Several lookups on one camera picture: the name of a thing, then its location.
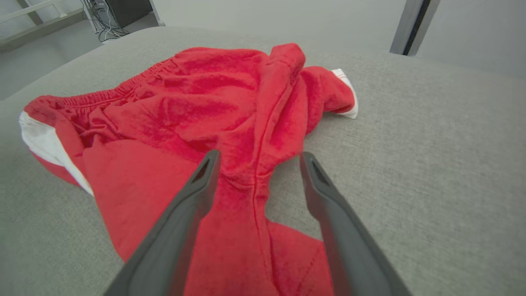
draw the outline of gray cushion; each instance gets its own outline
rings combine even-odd
[[[5,295],[96,295],[122,266],[94,200],[47,172],[19,135],[22,108],[43,94],[115,87],[193,46],[276,41],[159,27],[97,48],[0,102]],[[305,141],[415,295],[526,294],[526,84],[392,54],[323,54],[342,68],[358,119],[327,114]],[[320,238],[297,160],[272,177],[267,216]]]

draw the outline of white trim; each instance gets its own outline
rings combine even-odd
[[[345,83],[348,87],[351,88],[352,95],[355,98],[355,105],[352,107],[351,110],[344,112],[344,113],[337,113],[337,114],[343,115],[345,117],[349,117],[351,119],[356,119],[356,116],[358,116],[358,98],[356,97],[355,88],[352,87],[351,81],[347,78],[347,76],[345,75],[342,69],[331,70],[331,72],[333,72],[334,75],[336,75],[336,77],[338,77],[341,81],[343,81],[343,83]]]
[[[67,155],[54,127],[31,118],[25,111],[20,114],[18,122],[22,129],[22,140],[29,150],[47,162],[63,166],[93,196],[91,185]]]

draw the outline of cable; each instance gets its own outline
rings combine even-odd
[[[112,18],[109,15],[109,12],[110,12],[109,10],[110,9],[112,10],[112,16],[114,16],[115,13],[113,11],[113,8],[111,8],[107,2],[106,2],[106,6],[107,6],[106,9],[104,9],[103,7],[98,7],[97,2],[95,2],[95,0],[87,0],[87,3],[84,3],[83,0],[80,0],[80,2],[82,3],[83,7],[86,7],[87,10],[91,11],[91,13],[93,14],[93,16],[95,16],[96,19],[88,19],[84,17],[83,18],[89,21],[94,21],[94,22],[96,21],[102,28],[98,34],[98,40],[100,42],[104,42],[106,40],[111,40],[111,39],[118,39],[120,37],[130,34],[129,31],[123,29],[117,22],[116,22],[117,27],[112,26]],[[99,11],[106,11],[106,16],[108,17],[108,23],[102,20],[102,18],[100,17],[98,13]],[[101,40],[100,36],[102,35],[103,32],[106,32],[106,34],[104,35],[104,40]],[[113,35],[113,37],[107,38],[108,33]]]

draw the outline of red fabric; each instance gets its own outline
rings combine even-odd
[[[270,56],[190,48],[114,90],[42,96],[25,111],[55,127],[125,261],[218,149],[214,206],[201,222],[185,293],[330,295],[323,243],[265,218],[276,165],[303,150],[323,112],[354,106],[348,86],[304,62],[295,44]]]
[[[71,174],[67,171],[67,169],[63,166],[56,165],[54,163],[51,163],[42,157],[36,155],[35,153],[32,153],[33,156],[36,157],[38,161],[51,173],[53,173],[55,176],[63,179],[64,181],[71,183],[73,185],[79,186],[77,181],[71,176]]]

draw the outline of textured upholstery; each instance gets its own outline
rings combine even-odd
[[[20,137],[18,115],[43,94],[115,87],[193,46],[276,41],[201,29],[133,33],[0,102],[4,295],[97,295],[122,266],[91,196],[48,173]],[[415,295],[525,295],[526,83],[392,54],[324,54],[360,103],[356,120],[324,116],[313,152]],[[267,216],[321,238],[297,160],[271,182]]]

